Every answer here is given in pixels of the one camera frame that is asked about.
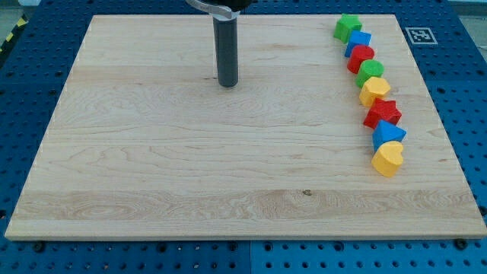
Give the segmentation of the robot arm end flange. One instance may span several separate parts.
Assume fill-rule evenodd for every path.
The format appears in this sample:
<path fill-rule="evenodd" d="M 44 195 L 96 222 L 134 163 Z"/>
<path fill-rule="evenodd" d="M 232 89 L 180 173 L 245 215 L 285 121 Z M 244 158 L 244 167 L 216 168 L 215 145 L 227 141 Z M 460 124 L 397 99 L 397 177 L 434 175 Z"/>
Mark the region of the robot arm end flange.
<path fill-rule="evenodd" d="M 235 19 L 242 10 L 252 4 L 252 0 L 186 0 L 196 10 L 210 14 L 220 21 Z"/>

